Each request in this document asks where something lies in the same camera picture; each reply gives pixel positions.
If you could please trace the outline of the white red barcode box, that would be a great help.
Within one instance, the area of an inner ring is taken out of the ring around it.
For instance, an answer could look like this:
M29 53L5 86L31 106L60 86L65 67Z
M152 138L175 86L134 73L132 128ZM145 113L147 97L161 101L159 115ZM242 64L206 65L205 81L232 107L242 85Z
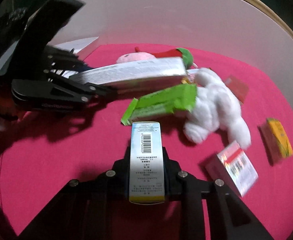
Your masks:
M258 179L258 173L238 142L229 144L205 166L213 180L221 179L238 196L245 196Z

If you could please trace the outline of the blue white medicine box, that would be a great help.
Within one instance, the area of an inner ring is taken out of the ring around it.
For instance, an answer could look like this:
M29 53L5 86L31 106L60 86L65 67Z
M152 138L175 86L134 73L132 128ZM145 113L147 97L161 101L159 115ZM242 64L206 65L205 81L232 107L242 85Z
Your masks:
M165 173L161 127L158 122L134 122L131 130L129 201L165 201Z

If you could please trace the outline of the grey liquid sealant box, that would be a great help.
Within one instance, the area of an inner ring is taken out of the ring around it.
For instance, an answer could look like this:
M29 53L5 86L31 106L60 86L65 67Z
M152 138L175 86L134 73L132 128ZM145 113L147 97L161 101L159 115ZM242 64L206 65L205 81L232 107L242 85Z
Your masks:
M187 76L179 57L140 60L94 68L69 77L70 80L109 86L120 93L155 91L181 83Z

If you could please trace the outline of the yellow tissue pack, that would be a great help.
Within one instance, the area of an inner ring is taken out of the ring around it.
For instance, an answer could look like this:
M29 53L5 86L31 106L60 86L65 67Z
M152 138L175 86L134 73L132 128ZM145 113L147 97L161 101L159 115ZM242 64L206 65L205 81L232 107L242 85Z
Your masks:
M272 166L293 155L293 148L287 133L278 119L267 118L259 126L265 144L268 160Z

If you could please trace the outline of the pink round plush toy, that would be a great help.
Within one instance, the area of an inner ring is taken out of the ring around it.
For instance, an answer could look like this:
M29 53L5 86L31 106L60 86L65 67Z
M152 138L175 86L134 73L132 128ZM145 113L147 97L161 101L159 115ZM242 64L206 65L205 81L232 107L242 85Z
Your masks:
M153 60L156 59L156 57L150 53L146 52L135 52L135 53L129 53L120 56L116 63L126 63L126 62L133 62L133 61L141 61L141 60Z

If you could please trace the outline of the white plush bunny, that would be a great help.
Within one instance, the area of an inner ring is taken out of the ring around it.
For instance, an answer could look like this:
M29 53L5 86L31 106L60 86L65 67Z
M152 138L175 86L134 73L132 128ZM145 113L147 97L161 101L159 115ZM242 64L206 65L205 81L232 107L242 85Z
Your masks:
M222 79L209 68L200 68L194 75L198 84L195 106L187 114L184 134L195 144L221 129L228 141L238 142L244 150L251 146L251 134L242 117L240 102Z

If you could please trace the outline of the dark red box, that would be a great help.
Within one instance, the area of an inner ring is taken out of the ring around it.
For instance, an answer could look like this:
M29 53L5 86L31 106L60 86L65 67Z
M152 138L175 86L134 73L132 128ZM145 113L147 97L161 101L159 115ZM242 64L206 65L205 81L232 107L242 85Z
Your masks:
M240 101L240 103L243 105L246 99L246 96L249 92L248 85L233 75L230 75L224 81L224 83L231 90L231 92L236 96L236 98Z

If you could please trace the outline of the red chili plush toy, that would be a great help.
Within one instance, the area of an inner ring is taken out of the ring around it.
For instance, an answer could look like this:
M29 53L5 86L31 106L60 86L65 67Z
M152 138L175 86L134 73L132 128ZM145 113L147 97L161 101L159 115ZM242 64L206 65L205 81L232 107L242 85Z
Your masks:
M154 55L157 59L165 58L165 57L180 57L183 61L183 64L185 65L186 69L190 69L191 66L194 64L194 58L191 52L186 48L175 48L170 49L163 52L147 52L147 51L141 51L139 47L135 48L135 52L146 52Z

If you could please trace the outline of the white cardboard tray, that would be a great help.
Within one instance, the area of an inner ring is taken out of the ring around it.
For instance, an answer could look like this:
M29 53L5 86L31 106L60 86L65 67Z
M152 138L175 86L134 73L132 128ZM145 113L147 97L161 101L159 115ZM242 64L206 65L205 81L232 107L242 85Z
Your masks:
M99 47L99 37L82 38L74 41L69 41L61 44L56 44L54 47L63 50L73 50L73 53L80 60L87 58L96 48Z

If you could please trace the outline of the white panel board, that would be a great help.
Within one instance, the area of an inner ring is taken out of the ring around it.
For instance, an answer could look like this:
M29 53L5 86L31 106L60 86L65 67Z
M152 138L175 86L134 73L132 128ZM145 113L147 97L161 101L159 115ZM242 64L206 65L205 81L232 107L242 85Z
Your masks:
M268 74L293 108L293 39L243 0L81 0L52 39L157 43L232 57Z

